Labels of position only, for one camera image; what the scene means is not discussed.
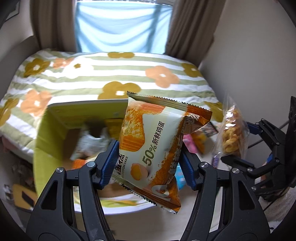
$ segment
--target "egg image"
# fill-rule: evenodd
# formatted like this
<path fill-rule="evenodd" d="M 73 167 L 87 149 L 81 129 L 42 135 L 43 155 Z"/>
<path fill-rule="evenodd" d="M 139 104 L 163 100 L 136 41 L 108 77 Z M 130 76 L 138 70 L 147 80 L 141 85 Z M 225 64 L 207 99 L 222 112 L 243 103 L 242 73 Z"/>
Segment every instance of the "egg image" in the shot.
<path fill-rule="evenodd" d="M 143 165 L 139 163 L 133 163 L 131 165 L 131 176 L 136 181 L 146 179 L 148 177 L 148 171 Z"/>

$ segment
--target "plastic bag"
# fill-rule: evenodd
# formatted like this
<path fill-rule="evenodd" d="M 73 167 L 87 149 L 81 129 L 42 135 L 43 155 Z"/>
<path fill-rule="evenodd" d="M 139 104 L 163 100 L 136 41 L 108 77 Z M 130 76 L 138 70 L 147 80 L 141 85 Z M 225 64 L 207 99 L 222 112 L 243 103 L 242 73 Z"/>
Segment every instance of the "plastic bag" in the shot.
<path fill-rule="evenodd" d="M 80 131 L 80 138 L 70 160 L 86 159 L 93 155 L 98 155 L 107 150 L 110 144 L 110 137 L 107 127 L 102 128 L 100 137 L 94 137 L 90 134 L 88 126 L 83 126 Z"/>
<path fill-rule="evenodd" d="M 181 207 L 175 173 L 183 134 L 209 122 L 203 108 L 128 92 L 119 137 L 115 180 L 134 193 L 177 213 Z"/>
<path fill-rule="evenodd" d="M 214 162 L 230 154 L 245 159 L 250 134 L 248 125 L 231 97 L 227 97 L 223 108 L 224 118 L 213 149 Z"/>

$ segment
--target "blue item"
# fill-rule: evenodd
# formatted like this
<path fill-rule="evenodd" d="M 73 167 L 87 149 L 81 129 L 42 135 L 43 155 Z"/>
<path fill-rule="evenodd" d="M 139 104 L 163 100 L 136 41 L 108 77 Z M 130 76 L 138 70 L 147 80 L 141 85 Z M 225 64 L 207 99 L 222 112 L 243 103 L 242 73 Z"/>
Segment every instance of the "blue item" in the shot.
<path fill-rule="evenodd" d="M 267 163 L 269 163 L 272 159 L 274 158 L 274 156 L 273 156 L 273 154 L 272 153 L 270 153 L 270 155 L 268 156 L 268 158 L 267 158 Z"/>
<path fill-rule="evenodd" d="M 177 179 L 178 190 L 181 190 L 186 185 L 186 180 L 181 170 L 180 164 L 177 166 L 175 177 Z"/>
<path fill-rule="evenodd" d="M 172 10 L 172 6 L 144 2 L 77 2 L 77 49 L 163 54 Z"/>

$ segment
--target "floral bedspread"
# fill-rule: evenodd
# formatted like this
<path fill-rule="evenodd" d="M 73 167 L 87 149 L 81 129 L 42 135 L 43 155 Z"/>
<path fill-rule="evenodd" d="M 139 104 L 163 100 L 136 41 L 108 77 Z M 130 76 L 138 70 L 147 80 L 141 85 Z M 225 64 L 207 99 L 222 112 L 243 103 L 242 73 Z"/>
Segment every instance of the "floral bedspread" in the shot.
<path fill-rule="evenodd" d="M 193 64 L 150 53 L 65 53 L 49 49 L 28 57 L 0 102 L 0 133 L 33 155 L 38 125 L 52 103 L 124 99 L 126 92 L 165 97 L 213 111 L 222 104 Z"/>

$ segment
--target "curtain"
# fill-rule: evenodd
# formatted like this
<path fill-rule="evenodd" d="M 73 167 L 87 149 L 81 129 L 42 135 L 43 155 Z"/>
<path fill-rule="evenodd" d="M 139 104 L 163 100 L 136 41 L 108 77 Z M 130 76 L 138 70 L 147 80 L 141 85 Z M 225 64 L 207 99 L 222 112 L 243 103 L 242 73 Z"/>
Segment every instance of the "curtain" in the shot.
<path fill-rule="evenodd" d="M 76 52 L 74 10 L 76 0 L 31 0 L 32 28 L 41 49 Z"/>
<path fill-rule="evenodd" d="M 172 6 L 145 2 L 77 2 L 77 49 L 163 54 L 172 10 Z"/>
<path fill-rule="evenodd" d="M 165 54 L 200 65 L 213 42 L 225 0 L 176 0 Z"/>

